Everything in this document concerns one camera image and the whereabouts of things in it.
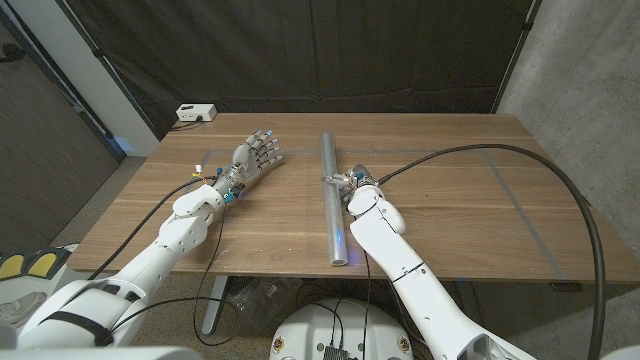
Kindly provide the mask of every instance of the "white robotic arm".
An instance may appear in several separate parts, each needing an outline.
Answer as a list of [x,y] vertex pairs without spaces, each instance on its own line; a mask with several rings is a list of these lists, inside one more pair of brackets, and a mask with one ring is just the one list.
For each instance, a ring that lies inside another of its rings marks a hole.
[[260,136],[258,130],[249,136],[213,184],[178,198],[155,241],[118,273],[101,280],[75,281],[56,292],[24,325],[17,348],[128,345],[145,313],[111,329],[145,308],[178,260],[205,240],[215,214],[242,196],[245,184],[262,170],[282,159],[275,155],[277,140],[267,142],[270,135],[268,131]]
[[402,216],[364,166],[357,165],[344,176],[325,181],[338,183],[349,192],[348,210],[357,218],[350,225],[353,236],[391,279],[435,359],[534,359],[458,308],[424,260],[402,238],[406,229]]

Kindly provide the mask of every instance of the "white power strip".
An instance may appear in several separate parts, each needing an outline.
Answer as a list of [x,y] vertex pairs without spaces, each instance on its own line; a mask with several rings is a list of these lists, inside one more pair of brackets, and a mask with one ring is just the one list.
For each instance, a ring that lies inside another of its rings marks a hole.
[[176,114],[180,121],[196,121],[198,116],[202,116],[201,121],[213,121],[218,111],[213,104],[182,104]]

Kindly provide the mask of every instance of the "aluminum tube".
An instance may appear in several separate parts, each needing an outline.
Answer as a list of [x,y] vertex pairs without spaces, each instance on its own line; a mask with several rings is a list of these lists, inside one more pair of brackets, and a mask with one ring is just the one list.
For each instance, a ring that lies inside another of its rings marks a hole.
[[[322,172],[324,176],[338,173],[336,165],[336,147],[333,134],[320,135],[320,154],[322,156]],[[347,241],[344,236],[342,207],[340,206],[340,189],[336,184],[324,185],[324,210],[327,218],[327,237],[329,239],[329,263],[342,266],[349,262],[347,257]]]

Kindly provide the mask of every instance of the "table leg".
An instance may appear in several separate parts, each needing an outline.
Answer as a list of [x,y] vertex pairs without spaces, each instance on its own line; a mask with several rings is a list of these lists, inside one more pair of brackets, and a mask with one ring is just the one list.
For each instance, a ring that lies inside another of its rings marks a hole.
[[[216,276],[213,280],[213,287],[211,288],[211,295],[209,297],[224,301],[223,296],[227,288],[227,280],[229,280],[228,276]],[[209,301],[207,311],[204,314],[204,320],[202,321],[203,334],[211,335],[215,331],[222,304],[223,302]]]

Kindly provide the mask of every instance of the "black backdrop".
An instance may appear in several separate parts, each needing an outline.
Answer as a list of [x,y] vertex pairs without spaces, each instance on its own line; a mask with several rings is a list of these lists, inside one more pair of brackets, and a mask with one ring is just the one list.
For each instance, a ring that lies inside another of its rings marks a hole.
[[69,0],[161,135],[220,112],[490,111],[530,0]]

